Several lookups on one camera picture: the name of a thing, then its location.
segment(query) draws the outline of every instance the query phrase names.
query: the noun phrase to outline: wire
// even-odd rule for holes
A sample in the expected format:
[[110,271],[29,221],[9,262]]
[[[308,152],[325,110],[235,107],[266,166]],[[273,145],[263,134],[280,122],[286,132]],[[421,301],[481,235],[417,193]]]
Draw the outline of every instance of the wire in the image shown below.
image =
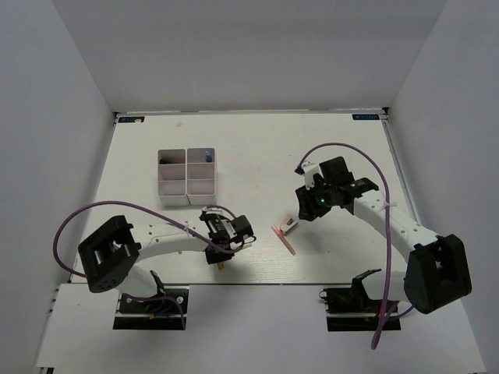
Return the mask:
[[236,249],[234,249],[234,253],[239,252],[242,249],[242,247],[244,247],[244,245],[245,245],[245,242],[244,242],[244,239],[243,239],[242,242],[241,242],[241,244],[239,245],[239,247],[237,247]]
[[388,320],[389,321],[395,321],[397,319],[401,319],[402,317],[407,316],[413,309],[414,309],[414,305],[411,305],[409,308],[407,308],[406,311],[404,311],[404,312],[402,312],[402,313],[400,313],[400,314],[398,314],[396,316],[392,316]]
[[230,211],[229,209],[227,209],[225,206],[222,205],[206,205],[205,208],[208,209],[215,208],[215,209],[225,210],[225,212],[229,213],[232,216],[232,218],[237,218],[232,211]]
[[324,143],[320,144],[318,146],[315,146],[311,150],[309,150],[307,153],[305,153],[305,156],[303,156],[302,160],[298,163],[298,168],[302,167],[303,162],[305,159],[315,150],[318,150],[319,148],[322,148],[323,146],[343,146],[345,148],[349,148],[351,150],[354,150],[357,153],[362,154],[376,169],[377,173],[379,174],[381,181],[383,182],[383,187],[384,187],[384,193],[385,193],[385,199],[387,202],[387,206],[384,208],[384,230],[385,230],[385,237],[387,239],[387,265],[386,265],[386,275],[384,278],[384,290],[383,290],[383,299],[381,300],[381,309],[380,309],[380,318],[378,320],[377,328],[376,331],[374,332],[373,339],[371,341],[371,349],[376,349],[380,338],[381,338],[381,333],[383,331],[383,325],[388,321],[388,318],[390,317],[390,311],[386,313],[387,311],[387,303],[388,303],[388,292],[390,291],[390,272],[391,272],[391,231],[390,231],[390,189],[388,188],[388,182],[387,179],[384,177],[383,172],[381,171],[380,167],[374,162],[374,160],[365,152],[357,148],[356,146],[352,146],[350,144],[346,143]]
[[388,315],[392,314],[397,309],[397,306],[398,306],[398,302],[394,302],[393,305],[388,310],[387,314]]
[[147,311],[147,312],[149,312],[149,314],[155,314],[158,311],[162,310],[164,307],[165,307],[165,300],[162,300],[161,303],[157,306],[157,308],[154,311],[152,311],[152,312]]
[[246,242],[245,244],[251,244],[251,243],[254,243],[254,242],[257,241],[257,237],[255,235],[250,236],[249,238],[252,239],[252,241],[251,242]]
[[163,310],[160,310],[159,312],[154,313],[154,318],[160,316],[161,314],[165,314],[169,308],[164,308]]
[[154,296],[152,298],[138,298],[137,296],[132,296],[130,294],[123,294],[126,298],[131,298],[135,302],[158,302],[160,300],[168,300],[170,302],[173,302],[177,309],[179,310],[180,314],[180,321],[182,322],[182,328],[185,330],[186,329],[186,318],[184,316],[184,313],[182,311],[182,306],[180,306],[179,302],[177,302],[176,299],[172,298],[171,296]]

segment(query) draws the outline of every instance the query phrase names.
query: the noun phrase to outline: white panel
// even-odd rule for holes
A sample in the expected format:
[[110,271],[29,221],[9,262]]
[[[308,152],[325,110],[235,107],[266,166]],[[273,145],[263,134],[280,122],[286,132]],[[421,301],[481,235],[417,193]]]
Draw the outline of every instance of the white panel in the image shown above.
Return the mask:
[[[393,201],[407,212],[380,121],[353,121],[352,115],[340,114],[161,115],[116,126],[96,200],[139,203],[190,221],[200,215],[199,206],[164,208],[157,197],[157,150],[209,144],[217,151],[218,203],[237,215],[245,214],[258,238],[223,271],[208,266],[203,253],[183,252],[140,263],[165,283],[346,283],[368,269],[384,268],[384,238],[347,210],[335,208],[314,222],[301,222],[288,237],[296,256],[271,230],[288,214],[298,215],[295,189],[304,178],[294,170],[306,151],[325,141],[355,144],[367,152],[386,174]],[[337,156],[345,157],[356,178],[367,177],[381,185],[373,166],[351,150],[324,148],[310,160],[319,163]],[[122,206],[103,206],[91,212],[85,235],[116,214],[125,214],[132,224],[157,222]],[[406,268],[395,251],[393,268]],[[82,270],[81,263],[77,269]]]
[[113,111],[389,105],[445,0],[54,0]]
[[449,2],[391,110],[423,223],[465,243],[463,300],[488,372],[499,372],[499,3]]
[[[0,2],[0,372],[32,373],[65,215],[92,199],[112,114],[49,0]],[[71,263],[84,219],[68,227]]]
[[384,332],[327,331],[320,286],[192,286],[186,331],[113,330],[118,293],[64,284],[38,358],[58,374],[468,374],[483,371],[461,302]]

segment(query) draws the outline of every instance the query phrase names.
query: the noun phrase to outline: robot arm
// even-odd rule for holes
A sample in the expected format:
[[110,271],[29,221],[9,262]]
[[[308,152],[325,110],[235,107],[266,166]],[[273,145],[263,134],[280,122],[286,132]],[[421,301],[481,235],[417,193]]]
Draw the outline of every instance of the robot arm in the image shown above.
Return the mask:
[[[385,236],[386,203],[377,185],[367,178],[355,180],[343,157],[319,165],[305,163],[298,174],[305,185],[296,190],[299,218],[313,221],[333,206],[346,209]],[[464,245],[454,235],[442,237],[396,206],[390,207],[392,245],[408,264],[405,272],[392,272],[389,299],[407,301],[422,312],[432,312],[471,292],[471,280]],[[352,282],[352,300],[380,300],[384,290],[384,272],[370,270]]]
[[78,252],[93,293],[116,288],[139,298],[161,295],[163,283],[154,271],[146,271],[137,263],[143,259],[168,253],[204,252],[207,263],[231,259],[243,243],[253,237],[253,229],[245,216],[229,220],[221,211],[203,211],[201,216],[186,225],[224,252],[216,252],[206,242],[187,231],[167,224],[134,227],[124,216],[112,217],[78,246]]

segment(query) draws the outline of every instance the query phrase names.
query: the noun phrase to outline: white table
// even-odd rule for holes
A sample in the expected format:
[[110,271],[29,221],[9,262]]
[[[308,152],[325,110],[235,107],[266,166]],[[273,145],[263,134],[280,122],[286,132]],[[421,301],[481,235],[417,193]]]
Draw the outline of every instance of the white table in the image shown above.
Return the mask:
[[[165,209],[157,197],[157,151],[213,147],[218,163],[218,203],[245,214],[257,242],[225,263],[208,266],[204,254],[184,252],[140,262],[169,284],[332,284],[348,283],[365,270],[384,267],[385,240],[346,210],[333,209],[312,223],[301,222],[289,236],[296,256],[271,230],[288,213],[297,215],[295,189],[303,178],[293,171],[313,146],[350,143],[367,152],[386,174],[392,201],[407,211],[402,187],[380,121],[353,121],[349,114],[149,115],[142,123],[118,123],[95,200],[137,203],[181,221],[200,214],[199,206]],[[356,178],[381,187],[373,167],[359,154],[340,147],[317,150],[310,160],[344,156]],[[156,218],[122,206],[93,209],[87,237],[109,217],[149,224]],[[81,263],[76,269],[83,271]],[[394,270],[405,270],[394,252]],[[84,282],[74,277],[75,282]]]
[[[348,283],[364,270],[384,267],[385,261],[384,239],[344,210],[300,223],[290,236],[296,256],[270,229],[297,212],[294,190],[303,179],[293,171],[301,156],[327,141],[351,143],[371,155],[388,178],[393,200],[407,210],[380,122],[304,113],[147,116],[144,123],[117,124],[96,200],[127,200],[182,221],[195,217],[199,207],[162,208],[157,150],[212,146],[220,174],[218,202],[245,214],[258,242],[221,272],[199,253],[140,263],[165,283],[191,284],[186,331],[113,330],[118,292],[91,294],[85,284],[74,284],[83,282],[74,277],[57,295],[37,366],[55,367],[57,374],[482,372],[461,302],[428,316],[410,314],[402,320],[402,331],[383,334],[377,351],[370,350],[370,332],[327,332],[324,304],[318,302],[321,286],[314,284]],[[351,150],[322,149],[310,159],[338,155],[357,178],[380,182]],[[119,206],[100,207],[90,215],[84,236],[116,214],[134,224],[153,220]],[[405,269],[397,253],[393,268]],[[245,283],[253,285],[216,285]],[[262,283],[293,285],[255,285]]]
[[461,302],[401,331],[327,331],[320,286],[196,285],[185,331],[113,330],[117,291],[63,284],[37,366],[55,374],[469,374],[484,367]]

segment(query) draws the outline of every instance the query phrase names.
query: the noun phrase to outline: purple cable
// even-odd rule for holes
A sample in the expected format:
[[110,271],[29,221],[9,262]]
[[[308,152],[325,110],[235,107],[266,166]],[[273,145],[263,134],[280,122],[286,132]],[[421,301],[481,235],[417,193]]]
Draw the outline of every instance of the purple cable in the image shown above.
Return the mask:
[[394,302],[393,305],[391,306],[391,308],[389,308],[388,312],[387,312],[387,316],[389,316],[390,314],[392,314],[396,309],[397,309],[397,305],[398,305],[398,302]]
[[180,306],[179,302],[177,302],[174,298],[170,296],[155,296],[153,298],[138,298],[136,296],[132,296],[130,294],[123,294],[126,298],[131,298],[132,300],[136,302],[159,302],[160,300],[168,300],[170,302],[173,302],[177,309],[179,310],[180,314],[180,321],[182,322],[182,328],[185,330],[186,329],[186,318],[184,316],[184,313],[182,312],[182,306]]
[[[126,201],[118,201],[118,200],[106,200],[106,201],[97,201],[96,203],[92,203],[92,204],[88,204],[88,205],[85,205],[85,206],[82,206],[81,208],[75,210],[74,212],[72,212],[61,224],[61,226],[59,227],[59,229],[57,230],[57,232],[55,233],[55,237],[54,237],[54,243],[52,245],[52,252],[54,254],[54,258],[55,258],[55,262],[62,268],[64,269],[65,271],[67,271],[68,273],[71,273],[71,274],[74,274],[74,275],[78,275],[80,277],[85,277],[85,274],[83,273],[80,273],[78,271],[75,271],[73,269],[71,269],[69,266],[66,266],[62,261],[61,259],[59,258],[59,255],[58,255],[58,251],[57,251],[57,244],[58,244],[58,241],[59,241],[59,238],[61,236],[61,233],[62,233],[62,230],[64,230],[64,228],[66,227],[66,225],[74,218],[76,217],[78,214],[84,212],[85,210],[89,210],[95,206],[102,206],[102,205],[121,205],[121,206],[127,206],[129,208],[133,208],[133,209],[137,209],[137,210],[141,210],[145,213],[148,213],[152,216],[155,216],[157,218],[160,218],[162,219],[163,221],[166,221],[168,222],[171,226],[174,226],[176,228],[179,228],[180,230],[185,230],[186,229],[186,226],[171,219],[171,218],[168,218],[166,216],[164,216],[163,214],[159,214],[158,212],[155,212],[153,210],[150,210],[150,209],[147,209],[146,207],[144,206],[140,206],[140,205],[136,205],[136,204],[133,204],[133,203],[127,203]],[[194,230],[191,230],[190,228],[187,228],[187,231],[194,237],[202,240],[203,242],[206,242],[208,245],[211,245],[213,248],[215,248],[216,251],[218,252],[223,252],[223,253],[233,253],[233,251],[228,251],[227,249],[223,249],[222,247],[220,247],[219,245],[215,245],[214,243],[211,242],[210,239],[208,238],[205,238],[204,236],[202,236],[201,234],[198,234],[197,232],[195,232]]]
[[[227,209],[225,206],[222,206],[222,205],[216,205],[216,204],[206,205],[205,208],[208,208],[208,209],[215,208],[215,209],[224,210],[225,212],[229,213],[232,216],[232,218],[234,218],[234,219],[237,218],[232,211],[230,211],[229,209]],[[244,248],[244,245],[245,245],[245,242],[243,240],[241,242],[241,245],[238,248],[233,249],[232,252],[237,253],[237,252],[241,251]]]
[[[69,266],[65,265],[63,263],[63,261],[61,260],[61,258],[59,257],[59,254],[58,254],[58,251],[57,251],[57,245],[58,245],[58,241],[59,241],[59,238],[61,237],[61,233],[62,231],[64,230],[64,228],[67,226],[67,224],[74,218],[76,217],[78,214],[84,212],[85,210],[89,210],[90,208],[93,208],[95,206],[102,206],[102,205],[121,205],[121,206],[127,206],[127,207],[130,207],[130,208],[133,208],[133,209],[137,209],[137,210],[141,210],[145,213],[148,213],[148,214],[151,214],[157,218],[160,218],[162,219],[163,221],[166,221],[168,222],[171,226],[174,226],[176,228],[179,228],[180,230],[185,230],[186,227],[183,225],[183,224],[180,224],[179,222],[171,219],[171,218],[168,218],[162,214],[159,214],[157,212],[154,212],[153,210],[150,210],[150,209],[147,209],[146,207],[144,206],[140,206],[140,205],[136,205],[136,204],[133,204],[133,203],[127,203],[126,201],[118,201],[118,200],[107,200],[107,201],[98,201],[96,203],[92,203],[92,204],[88,204],[86,206],[82,206],[81,208],[75,210],[74,212],[72,212],[62,223],[61,223],[61,226],[59,227],[59,229],[57,230],[57,232],[55,233],[55,236],[54,236],[54,242],[53,242],[53,245],[52,245],[52,253],[54,255],[54,259],[55,259],[55,262],[62,268],[64,269],[65,271],[67,271],[68,273],[70,274],[73,274],[73,275],[77,275],[79,277],[83,277],[83,278],[86,278],[85,274],[83,273],[80,273],[76,270],[73,270],[72,268],[70,268]],[[229,209],[227,208],[224,208],[223,206],[216,206],[217,208],[220,208],[220,209],[223,209],[225,210],[226,212],[230,213],[232,216],[234,215]],[[223,252],[223,253],[233,253],[234,251],[228,251],[226,249],[223,249],[222,247],[220,247],[219,245],[215,245],[214,243],[211,242],[210,239],[208,238],[205,238],[204,236],[202,236],[201,234],[198,234],[197,232],[195,232],[194,230],[191,230],[190,228],[187,228],[187,231],[194,237],[202,240],[203,242],[206,242],[208,245],[212,246],[213,248],[215,248],[216,251],[218,252]],[[185,321],[185,317],[182,313],[182,307],[180,306],[180,304],[174,299],[174,298],[171,298],[170,296],[157,296],[157,297],[152,297],[152,298],[140,298],[140,297],[137,297],[137,296],[132,296],[132,295],[129,295],[129,294],[124,294],[127,298],[131,298],[132,300],[135,300],[137,302],[154,302],[154,301],[159,301],[159,300],[169,300],[170,302],[173,302],[177,308],[179,309],[179,314],[180,314],[180,319],[182,320],[182,327],[183,329],[185,330],[186,329],[186,321]]]
[[400,313],[400,314],[399,314],[399,315],[397,315],[397,316],[392,316],[392,317],[390,317],[388,320],[389,320],[389,321],[395,321],[396,319],[400,319],[400,318],[402,318],[402,317],[405,317],[405,316],[407,316],[407,315],[408,315],[408,314],[409,314],[409,313],[410,313],[413,309],[414,309],[414,305],[411,305],[409,308],[407,308],[407,310],[406,310],[406,311],[404,311],[404,312]]
[[385,199],[387,202],[387,206],[384,208],[384,211],[385,211],[384,230],[385,230],[386,239],[387,239],[387,268],[386,268],[386,276],[384,278],[384,290],[383,290],[383,299],[381,300],[380,318],[378,320],[377,328],[376,328],[376,331],[374,332],[373,339],[371,341],[371,349],[376,349],[377,344],[379,343],[380,338],[381,338],[381,333],[383,332],[383,326],[388,321],[388,318],[390,317],[390,312],[386,313],[387,303],[388,303],[388,292],[390,291],[390,272],[391,272],[390,190],[388,188],[388,182],[387,182],[387,179],[384,177],[384,174],[381,171],[380,167],[377,166],[376,162],[374,162],[374,160],[371,157],[369,157],[369,155],[367,155],[367,153],[361,151],[356,146],[351,146],[350,144],[346,144],[346,143],[324,143],[324,144],[320,144],[318,146],[315,146],[314,148],[309,150],[307,153],[305,153],[305,156],[303,156],[302,160],[298,164],[298,168],[302,167],[302,164],[305,161],[305,159],[313,151],[318,150],[319,148],[322,148],[323,146],[344,146],[346,148],[350,148],[351,150],[354,150],[355,152],[362,154],[374,166],[377,173],[380,175],[381,181],[383,182],[384,192],[386,195]]

